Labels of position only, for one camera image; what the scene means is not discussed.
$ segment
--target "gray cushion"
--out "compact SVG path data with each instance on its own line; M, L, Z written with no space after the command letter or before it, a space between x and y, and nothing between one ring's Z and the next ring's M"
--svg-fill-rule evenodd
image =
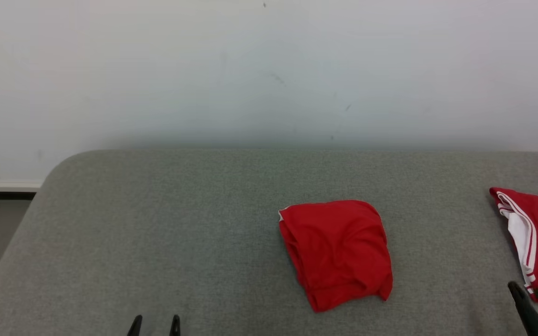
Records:
M0 335L520 335L488 188L538 194L538 153L96 151L46 179L0 262ZM393 291L312 312L278 232L290 204L380 213Z

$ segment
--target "baseboard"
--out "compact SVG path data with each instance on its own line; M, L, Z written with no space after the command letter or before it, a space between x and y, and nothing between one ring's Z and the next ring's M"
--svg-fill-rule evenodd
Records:
M2 193L36 193L41 188L43 181L2 181L0 180L0 192Z
M17 193L13 192L2 192L0 191L0 200L26 200L32 201L36 193Z

